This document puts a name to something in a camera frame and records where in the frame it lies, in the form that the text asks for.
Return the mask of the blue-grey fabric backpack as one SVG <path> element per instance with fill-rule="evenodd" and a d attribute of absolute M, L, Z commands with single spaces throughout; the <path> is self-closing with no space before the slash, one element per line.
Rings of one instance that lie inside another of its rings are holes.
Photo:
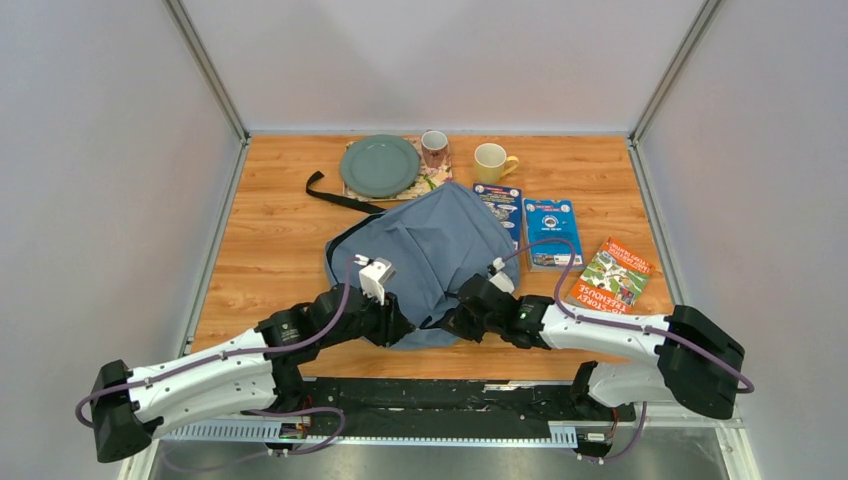
<path fill-rule="evenodd" d="M 435 323 L 459 304 L 456 294 L 475 274 L 484 275 L 497 258 L 513 285 L 520 284 L 520 262 L 508 231 L 469 188 L 448 182 L 415 200 L 389 209 L 335 194 L 305 189 L 312 197 L 365 213 L 365 218 L 324 247 L 328 281 L 338 283 L 348 258 L 362 254 L 392 263 L 389 292 L 414 330 L 397 350 L 451 346 L 458 337 Z"/>

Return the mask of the dark blue paperback book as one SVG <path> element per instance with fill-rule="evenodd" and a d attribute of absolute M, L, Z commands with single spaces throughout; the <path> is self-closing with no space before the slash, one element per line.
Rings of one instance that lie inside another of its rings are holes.
<path fill-rule="evenodd" d="M 517 187 L 473 183 L 473 192 L 483 201 L 510 235 L 515 250 L 522 240 L 522 190 Z"/>

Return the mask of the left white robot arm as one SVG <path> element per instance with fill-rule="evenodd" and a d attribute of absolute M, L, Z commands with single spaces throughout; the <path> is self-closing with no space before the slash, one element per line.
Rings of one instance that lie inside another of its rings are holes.
<path fill-rule="evenodd" d="M 389 347 L 414 329 L 394 294 L 373 298 L 338 284 L 215 347 L 148 367 L 107 363 L 86 402 L 96 457 L 123 460 L 173 430 L 225 414 L 294 414 L 306 398 L 299 367 L 321 350 L 360 338 Z"/>

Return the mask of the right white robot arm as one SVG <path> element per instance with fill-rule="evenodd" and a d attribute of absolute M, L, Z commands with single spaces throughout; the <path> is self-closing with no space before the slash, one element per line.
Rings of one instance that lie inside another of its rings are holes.
<path fill-rule="evenodd" d="M 584 350 L 618 357 L 583 363 L 570 391 L 582 418 L 634 402 L 675 401 L 713 419 L 728 420 L 751 383 L 741 373 L 742 345 L 698 309 L 630 315 L 568 306 L 557 297 L 514 297 L 502 281 L 474 275 L 455 295 L 459 304 L 439 328 L 464 340 L 486 333 L 521 349 Z"/>

